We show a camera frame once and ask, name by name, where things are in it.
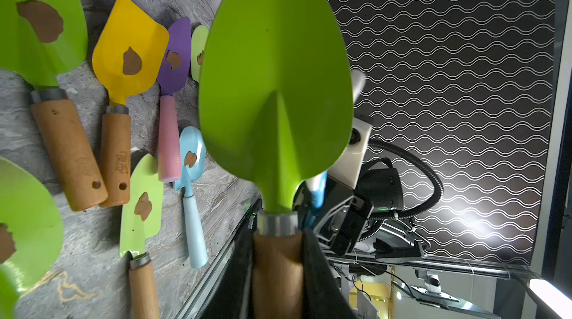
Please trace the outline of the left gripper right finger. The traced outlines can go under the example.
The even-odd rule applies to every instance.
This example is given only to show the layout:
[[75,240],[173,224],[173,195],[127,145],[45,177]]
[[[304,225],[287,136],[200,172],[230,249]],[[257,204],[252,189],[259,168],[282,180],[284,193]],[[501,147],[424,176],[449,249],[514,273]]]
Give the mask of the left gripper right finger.
[[356,318],[341,294],[314,232],[302,231],[302,318]]

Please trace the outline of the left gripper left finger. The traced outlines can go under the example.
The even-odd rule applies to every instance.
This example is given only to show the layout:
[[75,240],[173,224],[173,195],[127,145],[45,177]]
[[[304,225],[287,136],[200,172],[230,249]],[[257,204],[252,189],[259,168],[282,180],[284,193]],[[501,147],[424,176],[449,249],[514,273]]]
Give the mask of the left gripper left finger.
[[198,318],[254,318],[252,301],[253,234],[240,230],[222,278]]

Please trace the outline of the white brush blue handle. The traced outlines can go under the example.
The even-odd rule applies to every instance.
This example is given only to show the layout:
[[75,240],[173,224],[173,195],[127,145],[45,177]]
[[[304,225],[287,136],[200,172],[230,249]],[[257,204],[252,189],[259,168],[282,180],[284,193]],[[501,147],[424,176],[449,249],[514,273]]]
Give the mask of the white brush blue handle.
[[[353,104],[356,103],[357,99],[360,96],[361,91],[363,90],[365,83],[366,83],[366,76],[365,74],[357,69],[353,69],[351,71],[352,76],[352,102]],[[324,197],[325,197],[325,189],[326,189],[326,179],[327,179],[327,171],[318,174],[315,177],[312,177],[305,181],[305,185],[308,191],[311,194],[310,198],[310,205],[305,216],[303,228],[311,228],[316,217],[318,211],[321,209]]]

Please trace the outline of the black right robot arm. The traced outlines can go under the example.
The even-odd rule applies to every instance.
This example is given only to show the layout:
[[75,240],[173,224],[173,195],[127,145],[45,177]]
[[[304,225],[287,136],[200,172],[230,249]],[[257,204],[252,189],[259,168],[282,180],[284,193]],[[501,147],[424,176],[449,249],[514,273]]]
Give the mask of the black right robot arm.
[[357,185],[351,189],[340,181],[326,181],[325,200],[316,211],[311,229],[319,243],[335,256],[349,256],[360,243],[370,245],[365,254],[376,262],[405,263],[424,257],[429,245],[414,234],[407,220],[426,213],[442,199],[444,186],[439,175],[411,152],[386,141],[369,144],[405,160],[433,186],[430,197],[410,209],[404,207],[404,192],[397,168],[388,157],[364,164]]

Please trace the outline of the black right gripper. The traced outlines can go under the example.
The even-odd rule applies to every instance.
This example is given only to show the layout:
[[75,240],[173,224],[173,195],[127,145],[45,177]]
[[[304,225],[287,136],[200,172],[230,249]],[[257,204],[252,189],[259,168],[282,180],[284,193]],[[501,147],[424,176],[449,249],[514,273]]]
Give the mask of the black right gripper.
[[370,201],[355,196],[352,189],[331,177],[325,198],[312,225],[320,247],[338,256],[360,251],[392,253],[405,247],[405,231],[388,220],[371,220]]

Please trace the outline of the green trowel yellow handle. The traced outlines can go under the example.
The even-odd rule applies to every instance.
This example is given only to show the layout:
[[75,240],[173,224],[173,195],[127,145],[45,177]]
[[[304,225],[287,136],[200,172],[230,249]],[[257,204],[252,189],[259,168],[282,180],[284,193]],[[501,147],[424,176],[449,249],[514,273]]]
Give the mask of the green trowel yellow handle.
[[57,261],[63,221],[44,185],[1,158],[1,317],[15,318],[19,298]]

